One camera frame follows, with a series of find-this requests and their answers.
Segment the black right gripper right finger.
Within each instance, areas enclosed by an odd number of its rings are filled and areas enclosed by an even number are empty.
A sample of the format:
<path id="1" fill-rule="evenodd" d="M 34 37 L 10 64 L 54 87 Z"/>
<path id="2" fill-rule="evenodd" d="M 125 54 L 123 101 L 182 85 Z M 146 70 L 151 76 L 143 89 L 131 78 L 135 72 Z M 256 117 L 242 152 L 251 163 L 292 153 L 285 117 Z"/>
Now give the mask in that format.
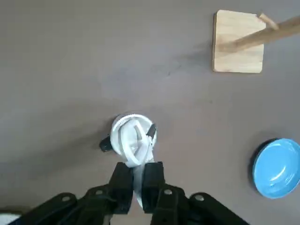
<path id="1" fill-rule="evenodd" d="M 166 183 L 162 162 L 147 163 L 142 179 L 142 207 L 152 225 L 247 225 L 205 192 L 186 197 L 182 188 Z"/>

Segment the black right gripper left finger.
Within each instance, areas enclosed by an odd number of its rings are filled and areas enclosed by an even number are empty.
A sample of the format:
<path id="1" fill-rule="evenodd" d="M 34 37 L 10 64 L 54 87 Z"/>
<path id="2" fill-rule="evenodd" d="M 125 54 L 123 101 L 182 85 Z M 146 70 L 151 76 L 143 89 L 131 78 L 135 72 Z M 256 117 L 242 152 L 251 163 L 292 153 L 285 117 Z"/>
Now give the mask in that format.
<path id="1" fill-rule="evenodd" d="M 25 225 L 108 225 L 114 214 L 127 214 L 133 197 L 133 172 L 118 162 L 109 182 L 78 199 L 60 193 L 23 216 Z"/>

